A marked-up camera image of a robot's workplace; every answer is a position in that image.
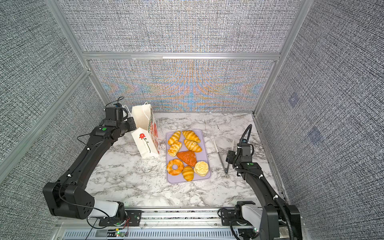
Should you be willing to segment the pale round scone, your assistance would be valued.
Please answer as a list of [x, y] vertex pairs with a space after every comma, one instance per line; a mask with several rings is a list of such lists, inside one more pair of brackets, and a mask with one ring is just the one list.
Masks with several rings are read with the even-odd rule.
[[194, 167], [194, 172], [201, 177], [205, 177], [209, 172], [208, 163], [204, 161], [197, 162]]

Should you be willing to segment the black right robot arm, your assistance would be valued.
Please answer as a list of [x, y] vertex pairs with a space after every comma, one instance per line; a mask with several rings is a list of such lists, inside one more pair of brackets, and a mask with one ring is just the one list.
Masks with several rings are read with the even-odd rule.
[[229, 221], [229, 226], [249, 224], [261, 240], [302, 240], [299, 209], [288, 204], [274, 190], [260, 165], [252, 162], [252, 150], [251, 144], [238, 143], [235, 151], [228, 151], [226, 161], [251, 186], [262, 207], [251, 202], [237, 203], [235, 217]]

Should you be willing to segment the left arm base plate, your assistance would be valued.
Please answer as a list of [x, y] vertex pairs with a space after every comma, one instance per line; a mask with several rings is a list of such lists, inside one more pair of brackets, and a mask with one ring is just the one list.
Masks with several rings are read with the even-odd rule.
[[138, 227], [140, 225], [141, 210], [125, 210], [125, 213], [121, 215], [121, 213], [117, 213], [115, 217], [108, 217], [100, 219], [99, 226], [100, 227]]

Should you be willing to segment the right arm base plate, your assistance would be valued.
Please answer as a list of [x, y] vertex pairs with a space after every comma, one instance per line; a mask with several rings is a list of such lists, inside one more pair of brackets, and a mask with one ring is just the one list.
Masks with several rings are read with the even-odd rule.
[[262, 209], [244, 205], [239, 209], [220, 208], [218, 216], [223, 226], [227, 226], [237, 236], [255, 238], [260, 234]]

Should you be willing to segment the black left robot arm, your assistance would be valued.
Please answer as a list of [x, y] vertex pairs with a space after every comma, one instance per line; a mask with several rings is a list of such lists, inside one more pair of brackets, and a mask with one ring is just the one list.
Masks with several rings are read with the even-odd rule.
[[121, 202], [97, 201], [86, 192], [88, 181], [104, 154], [125, 133], [136, 130], [134, 119], [121, 104], [105, 108], [106, 116], [89, 133], [88, 142], [68, 170], [54, 183], [47, 183], [43, 194], [51, 215], [74, 219], [107, 218], [109, 224], [127, 217]]

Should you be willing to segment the small striped bun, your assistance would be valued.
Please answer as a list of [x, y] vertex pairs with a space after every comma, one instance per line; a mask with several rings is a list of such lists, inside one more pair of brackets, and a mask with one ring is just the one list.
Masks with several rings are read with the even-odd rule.
[[194, 174], [195, 174], [194, 168], [191, 166], [185, 166], [183, 171], [182, 171], [183, 178], [187, 182], [190, 182], [194, 179]]

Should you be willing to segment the white paper bag with rose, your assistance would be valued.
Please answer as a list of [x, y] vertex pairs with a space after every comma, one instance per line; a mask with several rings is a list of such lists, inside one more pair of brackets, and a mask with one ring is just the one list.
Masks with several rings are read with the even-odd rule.
[[158, 127], [151, 104], [133, 106], [129, 112], [134, 119], [136, 130], [131, 132], [139, 153], [143, 159], [158, 157], [159, 136]]

